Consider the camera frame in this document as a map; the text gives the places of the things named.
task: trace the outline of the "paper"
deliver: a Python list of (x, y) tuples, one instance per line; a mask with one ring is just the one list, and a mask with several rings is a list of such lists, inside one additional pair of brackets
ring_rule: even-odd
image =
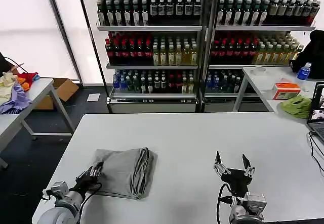
[(87, 102), (98, 101), (100, 94), (89, 94)]

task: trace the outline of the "shelf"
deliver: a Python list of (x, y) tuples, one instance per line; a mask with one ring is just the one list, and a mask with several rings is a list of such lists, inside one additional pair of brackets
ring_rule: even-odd
[(112, 99), (194, 99), (195, 94), (116, 94)]
[(216, 26), (217, 31), (313, 31), (309, 26)]
[(195, 70), (198, 66), (114, 66), (108, 64), (106, 68), (116, 70)]
[(243, 67), (255, 66), (289, 66), (289, 65), (210, 65), (209, 69), (243, 69)]
[[(227, 94), (227, 93), (208, 93), (205, 94), (205, 98), (236, 98), (238, 94)], [(244, 98), (258, 98), (257, 94), (244, 94)]]
[(201, 31), (202, 26), (98, 26), (99, 31)]

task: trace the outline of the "red cloth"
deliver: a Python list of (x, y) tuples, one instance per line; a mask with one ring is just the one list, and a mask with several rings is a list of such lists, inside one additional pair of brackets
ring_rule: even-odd
[(28, 83), (28, 85), (30, 87), (32, 85), (32, 78), (37, 74), (38, 74), (37, 72), (35, 72), (35, 73), (25, 73), (25, 72), (23, 72), (21, 74), (18, 74), (18, 77), (26, 79), (25, 82)]

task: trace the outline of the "white table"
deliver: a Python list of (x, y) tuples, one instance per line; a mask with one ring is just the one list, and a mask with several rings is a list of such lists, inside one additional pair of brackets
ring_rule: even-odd
[[(56, 181), (74, 186), (96, 149), (148, 147), (158, 155), (149, 196), (139, 201), (94, 196), (81, 223), (215, 224), (223, 184), (213, 170), (216, 151), (225, 166), (238, 169), (245, 153), (256, 167), (249, 190), (263, 193), (268, 202), (266, 221), (324, 218), (324, 177), (310, 156), (307, 132), (306, 126), (272, 112), (87, 114), (48, 186)], [(53, 207), (53, 199), (40, 201), (32, 223)], [(229, 213), (222, 204), (222, 224)]]
[[(34, 139), (36, 136), (71, 136), (74, 133), (75, 128), (53, 88), (53, 82), (51, 78), (41, 78), (33, 82), (30, 90), (26, 93), (31, 100), (31, 104), (20, 114), (0, 115), (0, 152), (7, 146), (22, 126), (27, 129)], [(71, 133), (34, 133), (25, 122), (24, 119), (48, 94), (52, 97), (57, 110), (62, 114), (64, 122)], [(8, 164), (0, 158), (0, 167), (6, 168), (7, 166)]]
[[(287, 80), (290, 80), (293, 83), (296, 83), (296, 74), (292, 71), (292, 69), (287, 67), (264, 67), (266, 68), (266, 71), (262, 75), (255, 75), (253, 74), (253, 69), (255, 67), (244, 67), (243, 72), (245, 74), (241, 88), (238, 92), (233, 112), (237, 112), (239, 110), (240, 104), (242, 102), (242, 98), (244, 97), (245, 90), (247, 88), (248, 83), (251, 84), (255, 92), (258, 94), (264, 105), (267, 107), (267, 109), (271, 112), (276, 112), (281, 115), (289, 117), (289, 114), (284, 112), (280, 106), (279, 103), (281, 103), (283, 100), (274, 100), (273, 94), (270, 92), (273, 88), (273, 85), (275, 83), (280, 82), (282, 78), (285, 78)], [(303, 83), (303, 87), (306, 89), (305, 92), (301, 90), (300, 95), (303, 95), (308, 98), (313, 97), (316, 80), (308, 79)]]

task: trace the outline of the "cardboard box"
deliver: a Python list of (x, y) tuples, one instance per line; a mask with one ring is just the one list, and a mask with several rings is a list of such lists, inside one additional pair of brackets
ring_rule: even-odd
[[(79, 89), (70, 79), (66, 78), (53, 78), (53, 87), (61, 100), (66, 102), (71, 96)], [(36, 106), (37, 110), (53, 110), (54, 103), (49, 95), (46, 95), (43, 100)]]
[(282, 82), (273, 86), (273, 99), (291, 99), (300, 93), (300, 87), (295, 83)]

